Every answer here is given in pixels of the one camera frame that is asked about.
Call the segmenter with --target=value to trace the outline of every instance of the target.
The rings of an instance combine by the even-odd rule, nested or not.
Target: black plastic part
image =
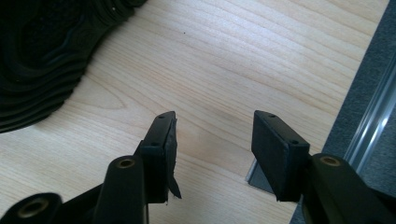
[[[102,185],[99,185],[62,204],[53,223],[91,224],[93,211],[98,202],[101,189]]]
[[[394,216],[396,216],[396,198],[393,198],[392,196],[376,189],[371,189],[371,191],[373,194],[375,194],[379,201],[381,201],[381,203],[384,204],[384,206],[386,206]]]
[[[298,202],[309,144],[279,117],[255,111],[251,150],[281,202]]]
[[[338,162],[329,165],[324,158]],[[307,223],[396,223],[395,216],[343,159],[316,154],[305,174],[303,208]]]
[[[12,206],[0,224],[50,224],[61,204],[62,199],[58,194],[36,194]]]
[[[148,203],[166,202],[168,190],[181,198],[174,178],[177,155],[176,122],[174,111],[157,116],[135,153],[144,162]]]
[[[143,161],[138,156],[115,159],[108,166],[92,224],[148,222]]]

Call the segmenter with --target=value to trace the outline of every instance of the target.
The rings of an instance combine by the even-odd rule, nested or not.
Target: wooden desk
[[[244,181],[253,112],[279,115],[320,152],[387,3],[149,0],[61,110],[0,135],[0,213],[98,185],[175,110],[183,199],[151,205],[151,223],[289,223],[295,204]]]

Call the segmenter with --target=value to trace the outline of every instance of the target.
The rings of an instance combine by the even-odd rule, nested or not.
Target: shoe sole
[[[0,1],[0,133],[59,109],[104,35],[145,2]]]

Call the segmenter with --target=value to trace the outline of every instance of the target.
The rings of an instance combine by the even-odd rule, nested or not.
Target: screw hole
[[[333,157],[322,157],[320,161],[330,166],[340,166],[341,162]]]
[[[49,205],[49,201],[44,198],[36,198],[24,205],[19,211],[18,216],[21,218],[33,217],[44,211]]]
[[[117,164],[117,167],[121,168],[121,169],[125,169],[128,167],[134,166],[134,160],[132,159],[125,159],[122,161],[119,161],[119,163]]]

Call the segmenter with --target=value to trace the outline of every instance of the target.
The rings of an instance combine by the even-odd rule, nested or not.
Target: light wood surface
[[[149,0],[94,54],[61,110],[0,135],[0,214],[52,191],[67,201],[177,112],[182,200],[151,223],[289,223],[293,203],[250,187],[253,112],[320,152],[387,0]]]

